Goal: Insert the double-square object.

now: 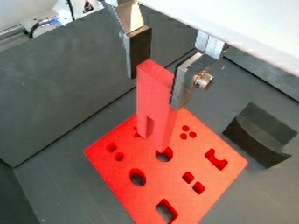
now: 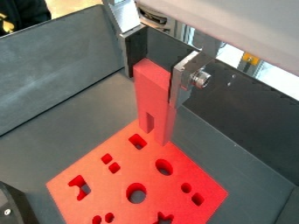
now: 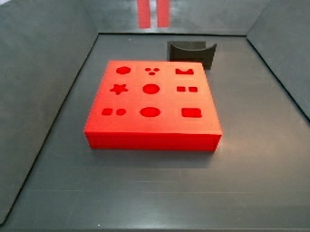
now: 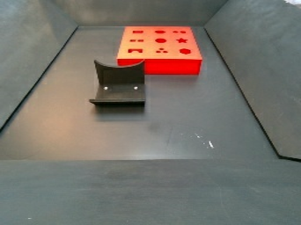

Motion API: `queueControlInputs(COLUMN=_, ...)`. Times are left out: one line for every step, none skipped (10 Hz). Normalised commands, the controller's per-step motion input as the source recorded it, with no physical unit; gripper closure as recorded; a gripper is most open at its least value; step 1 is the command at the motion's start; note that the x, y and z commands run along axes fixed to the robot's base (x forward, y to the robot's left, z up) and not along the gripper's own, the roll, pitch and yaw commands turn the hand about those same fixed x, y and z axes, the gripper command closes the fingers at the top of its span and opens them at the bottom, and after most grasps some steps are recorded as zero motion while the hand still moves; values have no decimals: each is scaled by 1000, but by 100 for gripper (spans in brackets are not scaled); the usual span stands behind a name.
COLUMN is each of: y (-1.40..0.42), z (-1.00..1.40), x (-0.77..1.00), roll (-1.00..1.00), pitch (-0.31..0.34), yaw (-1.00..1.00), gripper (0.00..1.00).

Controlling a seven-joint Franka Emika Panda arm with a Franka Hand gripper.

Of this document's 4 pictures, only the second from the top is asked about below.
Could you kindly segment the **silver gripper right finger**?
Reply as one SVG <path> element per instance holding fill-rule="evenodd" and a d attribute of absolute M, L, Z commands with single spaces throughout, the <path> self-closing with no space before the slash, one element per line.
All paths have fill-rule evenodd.
<path fill-rule="evenodd" d="M 190 96 L 192 88 L 206 87 L 210 75 L 204 67 L 217 56 L 221 42 L 209 35 L 204 35 L 201 50 L 193 50 L 173 66 L 169 105 L 177 109 Z"/>

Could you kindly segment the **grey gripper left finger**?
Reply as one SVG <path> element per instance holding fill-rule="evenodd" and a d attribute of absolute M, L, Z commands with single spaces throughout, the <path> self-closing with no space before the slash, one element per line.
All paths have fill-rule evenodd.
<path fill-rule="evenodd" d="M 120 45 L 125 76 L 133 77 L 133 64 L 145 55 L 145 27 L 140 23 L 134 0 L 101 0 Z"/>

